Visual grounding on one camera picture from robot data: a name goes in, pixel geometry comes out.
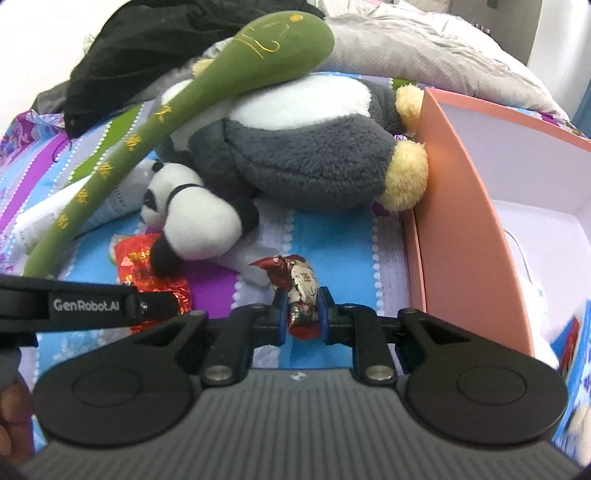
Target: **panda plush toy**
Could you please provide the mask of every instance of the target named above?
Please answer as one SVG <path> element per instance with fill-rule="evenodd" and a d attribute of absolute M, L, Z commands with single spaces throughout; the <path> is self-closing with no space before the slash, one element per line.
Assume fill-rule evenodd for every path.
<path fill-rule="evenodd" d="M 202 61 L 196 74 L 207 66 Z M 189 81 L 155 101 L 162 108 Z M 162 226 L 155 272 L 227 251 L 256 227 L 252 199 L 293 209 L 339 211 L 378 200 L 412 208 L 427 187 L 424 146 L 414 134 L 423 91 L 312 73 L 221 102 L 174 131 L 156 152 L 165 162 L 142 217 Z"/>
<path fill-rule="evenodd" d="M 140 215 L 146 225 L 162 229 L 150 252 L 156 276 L 177 273 L 184 260 L 220 258 L 258 225 L 251 200 L 222 200 L 178 163 L 155 163 L 152 169 Z"/>

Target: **white bottle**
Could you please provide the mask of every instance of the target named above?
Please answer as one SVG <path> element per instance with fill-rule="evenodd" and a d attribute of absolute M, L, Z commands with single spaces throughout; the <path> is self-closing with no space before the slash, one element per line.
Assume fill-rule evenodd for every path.
<path fill-rule="evenodd" d="M 154 176 L 153 165 L 154 160 L 143 159 L 90 217 L 80 233 L 89 232 L 111 220 L 139 210 L 144 199 L 144 192 Z M 33 250 L 42 234 L 57 219 L 60 212 L 89 178 L 90 176 L 68 185 L 17 217 L 13 232 L 16 243 L 26 253 Z"/>
<path fill-rule="evenodd" d="M 258 287 L 266 287 L 270 283 L 267 272 L 262 268 L 254 267 L 251 263 L 276 255 L 279 255 L 279 252 L 275 248 L 264 247 L 244 238 L 221 257 L 211 258 L 209 261 L 240 272 L 247 282 Z"/>

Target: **red packet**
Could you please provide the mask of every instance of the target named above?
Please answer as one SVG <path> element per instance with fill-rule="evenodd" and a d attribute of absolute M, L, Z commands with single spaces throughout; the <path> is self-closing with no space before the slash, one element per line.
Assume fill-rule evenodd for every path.
<path fill-rule="evenodd" d="M 320 336 L 318 320 L 318 279 L 311 265 L 298 255 L 261 258 L 251 265 L 267 272 L 275 288 L 288 291 L 289 312 L 287 329 L 298 340 Z"/>
<path fill-rule="evenodd" d="M 560 365 L 558 371 L 563 378 L 566 378 L 569 374 L 571 364 L 573 363 L 574 351 L 577 347 L 577 340 L 579 339 L 579 327 L 580 322 L 577 317 L 573 319 L 570 326 L 569 334 L 566 337 L 566 345 L 560 357 Z"/>
<path fill-rule="evenodd" d="M 134 285 L 139 291 L 171 291 L 178 300 L 178 312 L 190 312 L 193 308 L 189 282 L 184 277 L 158 278 L 152 273 L 150 251 L 160 236 L 148 233 L 126 238 L 115 245 L 115 261 L 119 273 L 119 282 Z M 131 327 L 131 333 L 154 326 L 166 319 L 154 319 Z"/>

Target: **white wall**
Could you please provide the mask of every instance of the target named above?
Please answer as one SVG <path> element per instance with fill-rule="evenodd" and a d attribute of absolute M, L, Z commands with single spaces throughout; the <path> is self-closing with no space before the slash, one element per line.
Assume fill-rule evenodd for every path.
<path fill-rule="evenodd" d="M 126 0 L 4 0 L 0 4 L 0 132 L 38 93 L 67 80 L 96 34 Z"/>
<path fill-rule="evenodd" d="M 591 79 L 588 0 L 543 0 L 528 67 L 572 117 Z"/>

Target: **green plush stick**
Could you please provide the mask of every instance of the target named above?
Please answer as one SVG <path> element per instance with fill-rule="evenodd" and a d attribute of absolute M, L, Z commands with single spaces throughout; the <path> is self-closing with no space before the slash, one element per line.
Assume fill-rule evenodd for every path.
<path fill-rule="evenodd" d="M 113 189 L 178 127 L 226 98 L 304 76 L 330 55 L 334 44 L 330 28 L 303 12 L 277 12 L 249 23 L 205 71 L 97 167 L 41 237 L 23 275 L 49 276 Z"/>

